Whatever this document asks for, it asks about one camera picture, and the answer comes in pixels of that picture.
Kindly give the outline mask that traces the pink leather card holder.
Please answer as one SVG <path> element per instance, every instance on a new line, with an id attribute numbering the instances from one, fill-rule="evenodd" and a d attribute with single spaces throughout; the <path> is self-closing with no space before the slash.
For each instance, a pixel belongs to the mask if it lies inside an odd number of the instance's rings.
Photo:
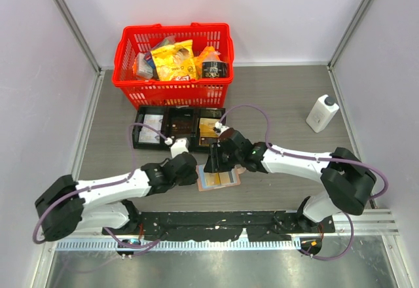
<path id="1" fill-rule="evenodd" d="M 246 171 L 245 168 L 235 167 L 233 170 L 222 173 L 205 173 L 204 165 L 198 165 L 196 172 L 198 174 L 197 185 L 200 192 L 209 190 L 233 187 L 239 185 L 240 175 Z"/>

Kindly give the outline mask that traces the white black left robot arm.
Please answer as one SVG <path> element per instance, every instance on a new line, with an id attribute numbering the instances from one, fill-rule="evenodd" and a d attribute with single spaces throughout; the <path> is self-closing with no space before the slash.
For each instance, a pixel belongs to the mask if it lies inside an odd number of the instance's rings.
<path id="1" fill-rule="evenodd" d="M 76 181 L 63 175 L 35 201 L 39 220 L 33 242 L 58 241 L 76 231 L 83 213 L 128 198 L 162 194 L 177 185 L 193 185 L 198 179 L 197 161 L 181 153 L 161 163 L 148 163 L 130 173 L 93 181 Z"/>

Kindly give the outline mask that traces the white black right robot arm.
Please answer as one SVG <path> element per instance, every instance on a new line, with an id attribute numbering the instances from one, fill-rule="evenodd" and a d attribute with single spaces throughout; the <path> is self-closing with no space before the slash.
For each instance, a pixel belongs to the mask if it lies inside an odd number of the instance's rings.
<path id="1" fill-rule="evenodd" d="M 250 172 L 294 175 L 323 185 L 323 192 L 308 196 L 295 214 L 303 232 L 314 231 L 327 217 L 345 212 L 360 216 L 376 183 L 371 170 L 347 149 L 332 153 L 308 153 L 283 149 L 270 143 L 252 143 L 234 128 L 217 130 L 210 145 L 205 173 L 223 173 L 241 166 Z"/>

